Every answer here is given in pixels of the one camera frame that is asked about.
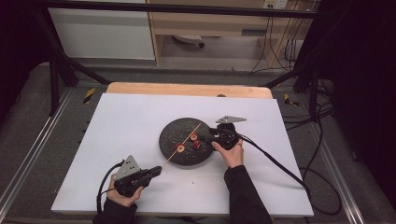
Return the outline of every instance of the black disc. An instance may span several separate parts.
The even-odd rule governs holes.
[[[198,134],[200,146],[193,148],[190,138],[184,144],[184,151],[177,152],[170,162],[183,166],[191,166],[205,161],[212,154],[214,148],[210,144],[213,135],[209,133],[209,126],[198,119],[176,119],[163,128],[160,135],[160,150],[169,159],[177,150],[177,144],[182,144],[189,134],[201,123],[195,131]]]

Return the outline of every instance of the hand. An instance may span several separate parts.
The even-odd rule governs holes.
[[[242,148],[242,139],[231,148],[230,150],[224,149],[219,143],[212,142],[213,148],[218,151],[225,161],[225,164],[231,168],[244,164],[244,149]]]
[[[131,205],[134,204],[134,202],[140,198],[140,194],[142,193],[143,187],[138,188],[134,193],[134,195],[131,198],[128,198],[120,195],[119,192],[115,190],[114,182],[115,182],[114,175],[112,175],[110,179],[110,186],[108,187],[108,189],[112,189],[112,190],[107,192],[107,198],[109,200],[125,207],[131,207]]]

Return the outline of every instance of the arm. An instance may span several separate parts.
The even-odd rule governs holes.
[[[224,180],[230,191],[231,223],[272,223],[272,219],[244,166],[242,140],[239,140],[230,150],[225,150],[216,142],[213,142],[212,146],[229,166],[224,174]]]
[[[114,188],[114,178],[111,176],[110,191],[107,192],[107,199],[102,214],[96,215],[93,224],[131,224],[134,220],[134,213],[137,205],[134,203],[140,198],[143,187],[137,189],[131,198],[120,195]]]

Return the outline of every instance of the white tabletop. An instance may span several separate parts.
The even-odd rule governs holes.
[[[105,93],[51,210],[95,213],[100,183],[114,164],[129,155],[142,169],[164,164],[159,136],[169,122],[195,118],[215,128],[215,121],[225,115],[246,118],[234,124],[236,130],[301,177],[276,100]],[[272,217],[313,216],[303,187],[255,147],[244,143],[244,149],[247,170]],[[168,162],[162,174],[143,190],[136,202],[137,214],[227,216],[229,191],[223,180],[226,169],[218,152],[192,167]]]

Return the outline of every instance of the black sleeve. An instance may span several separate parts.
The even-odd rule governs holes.
[[[131,224],[134,220],[134,213],[137,206],[134,203],[131,207],[125,207],[106,199],[102,214],[96,215],[93,224]]]
[[[230,191],[230,220],[232,224],[272,223],[244,165],[228,168],[224,174],[224,180]]]

